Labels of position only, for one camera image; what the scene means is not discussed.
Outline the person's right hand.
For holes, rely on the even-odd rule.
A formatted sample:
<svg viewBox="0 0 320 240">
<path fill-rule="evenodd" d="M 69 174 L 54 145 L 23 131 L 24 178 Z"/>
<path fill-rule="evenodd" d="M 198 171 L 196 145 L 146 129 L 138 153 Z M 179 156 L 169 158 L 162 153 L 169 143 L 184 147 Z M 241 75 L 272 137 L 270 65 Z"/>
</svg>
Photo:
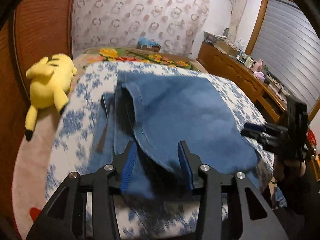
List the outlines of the person's right hand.
<svg viewBox="0 0 320 240">
<path fill-rule="evenodd" d="M 274 156 L 273 177 L 277 181 L 302 177 L 306 171 L 305 161 L 285 160 Z"/>
</svg>

